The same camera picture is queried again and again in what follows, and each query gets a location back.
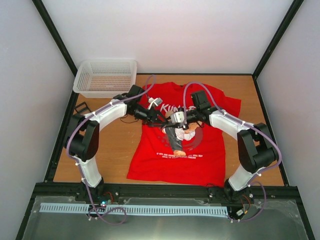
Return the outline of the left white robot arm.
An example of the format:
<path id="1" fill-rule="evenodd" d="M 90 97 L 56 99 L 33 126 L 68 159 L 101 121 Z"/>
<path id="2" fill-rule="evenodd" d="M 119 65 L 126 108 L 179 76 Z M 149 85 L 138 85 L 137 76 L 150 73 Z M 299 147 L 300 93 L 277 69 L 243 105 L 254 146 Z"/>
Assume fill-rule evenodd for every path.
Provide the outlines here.
<path id="1" fill-rule="evenodd" d="M 153 126 L 163 126 L 167 121 L 155 107 L 162 103 L 159 97 L 147 99 L 148 107 L 140 104 L 143 95 L 148 93 L 133 85 L 128 93 L 118 94 L 105 106 L 87 113 L 74 114 L 69 122 L 64 138 L 64 147 L 69 158 L 75 160 L 81 175 L 81 181 L 88 186 L 86 195 L 92 201 L 103 198 L 103 177 L 99 173 L 96 154 L 99 149 L 100 131 L 113 121 L 125 115 L 134 116 Z"/>

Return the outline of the red kungfu bear t-shirt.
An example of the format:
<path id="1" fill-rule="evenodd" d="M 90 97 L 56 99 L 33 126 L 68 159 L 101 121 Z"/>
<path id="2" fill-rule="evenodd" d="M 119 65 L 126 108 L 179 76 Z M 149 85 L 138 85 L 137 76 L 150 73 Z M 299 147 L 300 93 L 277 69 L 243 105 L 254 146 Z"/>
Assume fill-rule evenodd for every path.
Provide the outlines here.
<path id="1" fill-rule="evenodd" d="M 221 109 L 238 117 L 241 100 L 206 85 Z M 173 82 L 155 84 L 147 93 L 159 97 L 155 109 L 169 117 L 183 107 L 185 85 Z M 201 121 L 189 129 L 164 129 L 142 125 L 140 142 L 132 157 L 126 178 L 138 181 L 162 181 L 174 184 L 223 187 L 226 174 L 226 150 L 221 130 Z"/>

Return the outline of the black brooch box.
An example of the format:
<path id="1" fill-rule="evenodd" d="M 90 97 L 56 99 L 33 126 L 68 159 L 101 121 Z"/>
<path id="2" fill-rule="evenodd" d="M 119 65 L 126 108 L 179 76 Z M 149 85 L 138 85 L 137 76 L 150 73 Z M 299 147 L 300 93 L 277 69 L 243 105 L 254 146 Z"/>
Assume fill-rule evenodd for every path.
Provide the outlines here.
<path id="1" fill-rule="evenodd" d="M 74 107 L 73 114 L 86 114 L 92 112 L 86 101 L 82 101 Z"/>

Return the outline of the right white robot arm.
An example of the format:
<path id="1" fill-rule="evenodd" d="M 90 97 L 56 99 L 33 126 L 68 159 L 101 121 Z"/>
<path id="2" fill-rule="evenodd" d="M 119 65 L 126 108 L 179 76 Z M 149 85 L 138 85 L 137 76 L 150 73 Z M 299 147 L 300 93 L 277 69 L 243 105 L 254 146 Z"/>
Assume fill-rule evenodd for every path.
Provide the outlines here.
<path id="1" fill-rule="evenodd" d="M 203 90 L 192 93 L 191 99 L 195 109 L 183 113 L 181 126 L 184 130 L 189 129 L 192 123 L 202 122 L 237 141 L 239 167 L 223 187 L 227 201 L 234 202 L 256 176 L 273 162 L 280 162 L 281 152 L 264 123 L 253 124 L 229 114 L 215 102 L 210 103 Z"/>

